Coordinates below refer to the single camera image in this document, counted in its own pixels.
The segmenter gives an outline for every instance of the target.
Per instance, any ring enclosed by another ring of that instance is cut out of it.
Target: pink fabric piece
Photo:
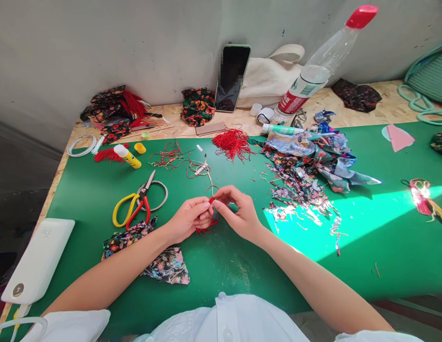
[[[409,133],[393,124],[387,126],[387,132],[389,133],[394,152],[398,152],[405,147],[411,146],[413,142],[415,142],[415,139]]]

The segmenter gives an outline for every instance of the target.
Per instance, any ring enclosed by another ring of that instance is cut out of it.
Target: red bottle cap
[[[346,22],[350,29],[363,29],[378,13],[379,8],[373,5],[362,5],[354,11]]]

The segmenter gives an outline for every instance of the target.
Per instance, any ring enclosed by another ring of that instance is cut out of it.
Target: hand
[[[213,201],[214,207],[226,219],[229,226],[242,238],[259,245],[269,230],[259,222],[253,199],[233,185],[219,189],[214,197],[216,198]],[[237,213],[234,214],[227,206],[230,202],[234,202],[239,207]]]
[[[175,215],[160,229],[166,230],[170,245],[180,243],[196,231],[210,225],[214,209],[208,197],[196,197],[186,200]]]

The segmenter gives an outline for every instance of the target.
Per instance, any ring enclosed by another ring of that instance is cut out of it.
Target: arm
[[[286,273],[327,325],[338,332],[394,331],[386,320],[353,289],[322,266],[283,242],[259,222],[250,196],[233,185],[216,194],[215,208],[243,238],[266,251]],[[239,207],[233,213],[227,203]]]
[[[207,228],[212,214],[207,197],[187,200],[165,225],[80,276],[42,317],[50,312],[106,309],[163,250],[195,232],[194,221]]]

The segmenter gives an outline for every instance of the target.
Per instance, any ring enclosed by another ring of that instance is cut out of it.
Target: smartphone
[[[235,110],[250,53],[249,45],[228,44],[222,49],[215,96],[218,112],[232,113]]]

